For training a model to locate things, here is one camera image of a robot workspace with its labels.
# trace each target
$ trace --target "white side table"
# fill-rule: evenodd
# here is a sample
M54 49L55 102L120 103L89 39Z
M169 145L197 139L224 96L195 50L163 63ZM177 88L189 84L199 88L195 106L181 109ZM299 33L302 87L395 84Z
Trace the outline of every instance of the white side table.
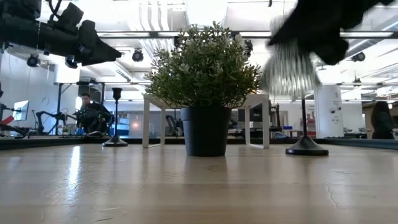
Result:
M244 109L244 128L245 128L245 139L246 144L250 145L250 108L253 108L262 103L262 144L264 149L269 148L269 105L268 105L268 95L264 94L250 94L248 95L244 104L237 109ZM142 147L149 148L154 147L149 145L149 111L150 104L153 104L161 109L162 123L160 125L160 145L165 142L165 128L166 120L165 112L166 109L171 109L163 101L159 100L157 97L149 94L144 94L144 124L143 124L143 137L142 137Z

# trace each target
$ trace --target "green leafy plant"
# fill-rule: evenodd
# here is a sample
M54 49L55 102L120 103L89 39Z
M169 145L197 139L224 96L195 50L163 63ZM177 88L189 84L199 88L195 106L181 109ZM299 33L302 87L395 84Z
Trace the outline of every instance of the green leafy plant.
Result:
M173 51L156 51L157 72L147 88L171 108L240 107L259 87L259 67L248 63L240 35L219 24L199 29L192 25L179 33Z

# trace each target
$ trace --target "window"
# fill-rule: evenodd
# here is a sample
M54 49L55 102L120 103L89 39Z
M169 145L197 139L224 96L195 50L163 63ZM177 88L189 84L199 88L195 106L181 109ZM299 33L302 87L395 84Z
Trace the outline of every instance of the window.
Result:
M83 102L81 101L81 98L79 96L76 97L76 103L75 103L76 110L80 110L82 104Z

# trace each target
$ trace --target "red object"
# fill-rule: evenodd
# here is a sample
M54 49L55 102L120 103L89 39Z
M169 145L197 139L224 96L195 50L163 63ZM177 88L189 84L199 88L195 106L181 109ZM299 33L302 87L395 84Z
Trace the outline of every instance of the red object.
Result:
M14 120L13 116L9 116L8 118L4 119L3 121L1 121L1 124L9 124Z
M307 135L309 136L316 136L317 132L316 131L307 131Z

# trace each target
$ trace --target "table leg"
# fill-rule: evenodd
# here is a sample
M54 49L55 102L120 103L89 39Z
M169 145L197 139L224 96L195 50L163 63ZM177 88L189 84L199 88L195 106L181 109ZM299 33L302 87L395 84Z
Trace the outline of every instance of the table leg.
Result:
M250 144L250 107L244 109L244 137L246 144Z
M162 111L160 112L160 143L165 143L166 138L166 109L162 107Z
M269 140L270 140L270 132L269 132L269 104L268 104L268 95L264 97L262 101L262 145L264 149L269 149Z
M150 102L148 99L144 99L144 125L143 125L143 135L142 135L142 147L149 147L149 111Z

